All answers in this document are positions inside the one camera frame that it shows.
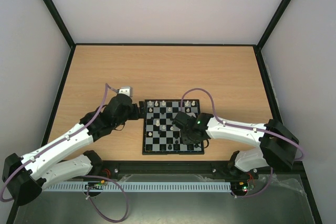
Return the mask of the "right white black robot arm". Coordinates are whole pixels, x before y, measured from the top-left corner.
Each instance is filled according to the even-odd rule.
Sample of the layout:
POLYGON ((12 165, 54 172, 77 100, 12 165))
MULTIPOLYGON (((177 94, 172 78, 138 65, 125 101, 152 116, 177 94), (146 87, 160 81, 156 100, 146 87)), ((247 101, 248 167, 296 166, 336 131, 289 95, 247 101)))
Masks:
POLYGON ((252 146, 248 151, 233 152, 225 171, 236 178, 263 167, 291 171, 299 146, 299 140, 274 119, 266 124, 252 124, 216 118, 209 113, 195 116, 178 112, 173 125, 180 130, 181 141, 186 145, 226 139, 252 146))

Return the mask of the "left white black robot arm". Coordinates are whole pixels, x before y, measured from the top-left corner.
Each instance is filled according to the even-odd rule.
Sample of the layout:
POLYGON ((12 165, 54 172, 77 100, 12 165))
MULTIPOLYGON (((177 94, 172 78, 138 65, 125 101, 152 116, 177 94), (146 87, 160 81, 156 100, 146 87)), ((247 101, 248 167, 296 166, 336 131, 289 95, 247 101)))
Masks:
POLYGON ((126 121, 139 118, 139 106, 129 96, 118 94, 54 141, 22 156, 10 154, 4 161, 2 180, 11 200, 23 206, 51 185, 73 177, 97 175, 103 162, 95 151, 86 151, 70 161, 63 159, 109 135, 126 121))

